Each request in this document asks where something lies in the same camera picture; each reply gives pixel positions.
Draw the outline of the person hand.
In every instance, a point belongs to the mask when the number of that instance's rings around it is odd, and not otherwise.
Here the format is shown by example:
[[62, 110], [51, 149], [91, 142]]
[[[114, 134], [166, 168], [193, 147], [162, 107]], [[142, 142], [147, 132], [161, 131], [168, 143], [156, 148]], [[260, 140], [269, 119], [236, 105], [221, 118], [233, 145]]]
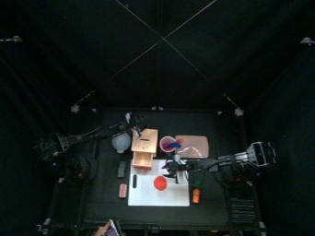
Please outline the person hand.
[[93, 236], [103, 236], [110, 227], [110, 222], [106, 222], [101, 227], [94, 231]]

